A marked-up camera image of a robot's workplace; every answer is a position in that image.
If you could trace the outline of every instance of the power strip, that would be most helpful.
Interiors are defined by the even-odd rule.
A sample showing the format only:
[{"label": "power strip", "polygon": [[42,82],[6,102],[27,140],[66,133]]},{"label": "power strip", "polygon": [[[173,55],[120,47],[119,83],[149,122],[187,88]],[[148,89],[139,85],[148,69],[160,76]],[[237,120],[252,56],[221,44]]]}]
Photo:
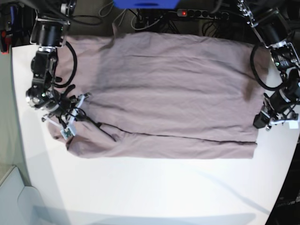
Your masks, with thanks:
[{"label": "power strip", "polygon": [[201,18],[201,19],[215,19],[215,20],[228,20],[229,13],[217,12],[215,14],[210,14],[207,10],[195,10],[195,9],[177,9],[178,17],[188,17],[188,18]]}]

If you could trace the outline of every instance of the blue box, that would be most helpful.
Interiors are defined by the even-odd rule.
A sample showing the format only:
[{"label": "blue box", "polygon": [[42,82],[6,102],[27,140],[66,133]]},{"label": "blue box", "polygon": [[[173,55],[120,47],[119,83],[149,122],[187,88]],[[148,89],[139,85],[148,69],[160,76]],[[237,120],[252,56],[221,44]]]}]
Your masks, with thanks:
[{"label": "blue box", "polygon": [[114,0],[118,8],[175,8],[179,0]]}]

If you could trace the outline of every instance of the blue object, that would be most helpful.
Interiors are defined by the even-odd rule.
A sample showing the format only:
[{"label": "blue object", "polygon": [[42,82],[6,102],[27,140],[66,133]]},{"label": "blue object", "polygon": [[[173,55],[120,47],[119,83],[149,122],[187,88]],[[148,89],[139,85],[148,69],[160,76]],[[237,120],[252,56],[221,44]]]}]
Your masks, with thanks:
[{"label": "blue object", "polygon": [[10,7],[10,15],[11,15],[11,24],[14,24],[15,22],[15,7]]},{"label": "blue object", "polygon": [[118,8],[175,8],[179,0],[114,0]]}]

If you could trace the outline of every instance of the pink cloth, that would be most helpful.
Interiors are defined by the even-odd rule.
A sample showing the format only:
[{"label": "pink cloth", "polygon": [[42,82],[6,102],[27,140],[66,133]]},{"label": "pink cloth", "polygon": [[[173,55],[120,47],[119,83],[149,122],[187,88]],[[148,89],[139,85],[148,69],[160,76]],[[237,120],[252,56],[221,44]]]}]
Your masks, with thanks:
[{"label": "pink cloth", "polygon": [[[83,158],[251,158],[252,126],[264,90],[250,69],[252,45],[224,39],[157,33],[69,37],[78,57],[71,95],[90,92],[83,109],[101,129],[75,123],[68,151]],[[64,82],[73,59],[59,50]],[[259,50],[265,78],[270,54]],[[53,136],[63,141],[50,125]]]}]

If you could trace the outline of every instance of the white table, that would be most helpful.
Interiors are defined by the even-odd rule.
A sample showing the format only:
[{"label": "white table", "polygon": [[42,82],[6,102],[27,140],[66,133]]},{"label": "white table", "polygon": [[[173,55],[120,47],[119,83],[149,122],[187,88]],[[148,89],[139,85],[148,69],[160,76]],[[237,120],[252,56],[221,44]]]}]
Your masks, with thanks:
[{"label": "white table", "polygon": [[[55,224],[265,224],[299,130],[261,129],[253,159],[77,158],[51,138],[41,122],[45,112],[25,101],[36,50],[13,49],[15,94],[31,183]],[[271,67],[267,84],[279,81]]]}]

